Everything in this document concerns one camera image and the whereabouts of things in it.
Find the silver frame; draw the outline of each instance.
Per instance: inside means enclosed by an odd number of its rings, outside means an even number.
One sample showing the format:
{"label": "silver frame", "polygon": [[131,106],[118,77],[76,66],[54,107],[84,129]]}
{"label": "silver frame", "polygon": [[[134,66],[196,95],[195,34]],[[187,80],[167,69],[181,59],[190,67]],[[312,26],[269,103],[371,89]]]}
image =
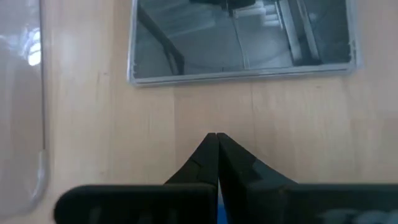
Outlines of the silver frame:
{"label": "silver frame", "polygon": [[285,68],[264,68],[255,70],[243,70],[237,72],[204,73],[193,75],[175,75],[169,77],[134,78],[135,51],[137,27],[137,2],[132,0],[130,19],[130,38],[127,56],[127,81],[134,86],[173,85],[178,83],[209,82],[217,80],[275,78],[275,77],[300,77],[306,75],[348,75],[353,73],[361,64],[361,51],[359,48],[358,24],[357,24],[357,0],[346,0],[347,21],[351,46],[351,61],[330,65],[312,65]]}

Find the wooden surface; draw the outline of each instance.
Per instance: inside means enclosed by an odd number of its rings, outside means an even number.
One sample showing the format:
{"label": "wooden surface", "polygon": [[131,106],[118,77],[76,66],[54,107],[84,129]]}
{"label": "wooden surface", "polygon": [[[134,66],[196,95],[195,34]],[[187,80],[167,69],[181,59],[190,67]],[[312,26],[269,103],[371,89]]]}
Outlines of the wooden surface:
{"label": "wooden surface", "polygon": [[398,1],[359,0],[364,65],[349,77],[134,88],[129,0],[43,0],[52,223],[81,184],[160,184],[207,132],[299,182],[397,182]]}

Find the clear plastic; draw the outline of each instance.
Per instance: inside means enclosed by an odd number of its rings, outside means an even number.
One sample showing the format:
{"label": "clear plastic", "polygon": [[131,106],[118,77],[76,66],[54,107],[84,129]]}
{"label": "clear plastic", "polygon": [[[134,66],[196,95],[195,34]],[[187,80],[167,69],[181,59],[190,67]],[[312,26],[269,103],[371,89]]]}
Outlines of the clear plastic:
{"label": "clear plastic", "polygon": [[0,1],[0,220],[27,212],[45,188],[39,0]]}
{"label": "clear plastic", "polygon": [[351,73],[355,0],[132,0],[136,85]]}

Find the wooden table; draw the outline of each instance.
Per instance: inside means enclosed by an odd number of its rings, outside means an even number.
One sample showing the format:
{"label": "wooden table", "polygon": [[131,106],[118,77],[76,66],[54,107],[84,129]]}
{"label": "wooden table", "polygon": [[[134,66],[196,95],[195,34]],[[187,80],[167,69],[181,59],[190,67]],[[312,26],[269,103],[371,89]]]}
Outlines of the wooden table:
{"label": "wooden table", "polygon": [[358,2],[364,63],[351,76],[134,88],[130,0],[43,0],[50,183],[6,223],[52,223],[77,185],[161,184],[207,132],[299,182],[397,182],[398,1]]}

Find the transparent plastic container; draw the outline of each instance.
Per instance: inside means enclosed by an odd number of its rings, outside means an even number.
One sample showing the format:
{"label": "transparent plastic container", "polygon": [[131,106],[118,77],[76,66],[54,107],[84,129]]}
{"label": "transparent plastic container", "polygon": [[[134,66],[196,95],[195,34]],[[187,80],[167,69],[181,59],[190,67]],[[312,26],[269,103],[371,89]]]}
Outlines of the transparent plastic container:
{"label": "transparent plastic container", "polygon": [[0,1],[0,221],[44,192],[40,0]]}

